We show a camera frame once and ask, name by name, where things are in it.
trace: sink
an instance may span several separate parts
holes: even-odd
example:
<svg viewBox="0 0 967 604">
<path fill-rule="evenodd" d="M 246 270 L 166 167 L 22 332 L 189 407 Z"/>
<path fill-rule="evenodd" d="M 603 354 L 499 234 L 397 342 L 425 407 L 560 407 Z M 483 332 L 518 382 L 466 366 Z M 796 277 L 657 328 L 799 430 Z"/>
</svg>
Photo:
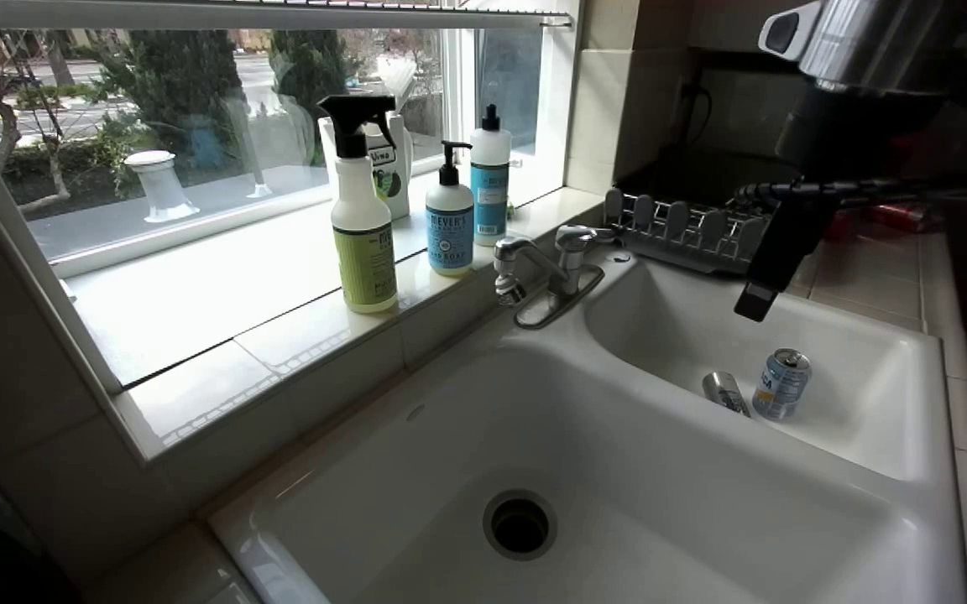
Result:
<svg viewBox="0 0 967 604">
<path fill-rule="evenodd" d="M 483 321 L 208 522 L 272 604 L 964 600 L 955 482 L 889 481 L 701 402 L 687 387 L 714 347 L 692 324 L 649 344 L 621 311 L 665 334 L 680 311 L 636 298 L 674 305 L 667 277 L 720 305 L 731 294 L 654 277 L 607 266 L 592 305 L 543 332 L 511 328 L 508 311 Z M 805 332 L 783 342 L 818 351 Z M 754 374 L 751 359 L 722 362 Z M 863 389 L 870 407 L 889 393 Z"/>
<path fill-rule="evenodd" d="M 586 332 L 618 359 L 701 393 L 712 368 L 751 400 L 776 347 L 799 347 L 814 379 L 789 421 L 761 426 L 892 481 L 928 481 L 951 462 L 937 337 L 780 294 L 765 321 L 731 311 L 736 280 L 652 262 L 612 274 L 585 309 Z"/>
</svg>

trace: faucet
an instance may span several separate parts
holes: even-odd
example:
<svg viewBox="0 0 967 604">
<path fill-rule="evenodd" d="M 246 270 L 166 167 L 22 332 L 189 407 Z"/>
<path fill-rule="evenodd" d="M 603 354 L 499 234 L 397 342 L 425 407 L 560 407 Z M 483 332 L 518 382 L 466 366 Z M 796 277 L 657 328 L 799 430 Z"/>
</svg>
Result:
<svg viewBox="0 0 967 604">
<path fill-rule="evenodd" d="M 585 252 L 592 242 L 618 242 L 612 229 L 586 229 L 586 226 L 560 226 L 553 230 L 553 258 L 543 256 L 526 237 L 499 237 L 494 246 L 494 293 L 508 302 L 524 302 L 526 293 L 547 277 L 547 294 L 553 298 L 543 321 L 556 319 L 576 294 L 596 284 L 602 269 L 585 269 Z M 520 274 L 518 258 L 526 258 L 536 270 Z"/>
</svg>

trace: double sink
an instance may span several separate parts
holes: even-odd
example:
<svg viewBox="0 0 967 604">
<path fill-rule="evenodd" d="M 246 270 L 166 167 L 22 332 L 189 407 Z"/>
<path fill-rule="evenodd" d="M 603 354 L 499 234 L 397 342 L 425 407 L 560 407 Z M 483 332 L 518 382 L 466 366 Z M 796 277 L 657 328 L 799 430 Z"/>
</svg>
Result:
<svg viewBox="0 0 967 604">
<path fill-rule="evenodd" d="M 964 557 L 934 337 L 596 252 L 536 332 L 490 316 L 213 513 L 265 600 L 958 604 Z M 789 421 L 751 394 L 814 359 Z"/>
</svg>

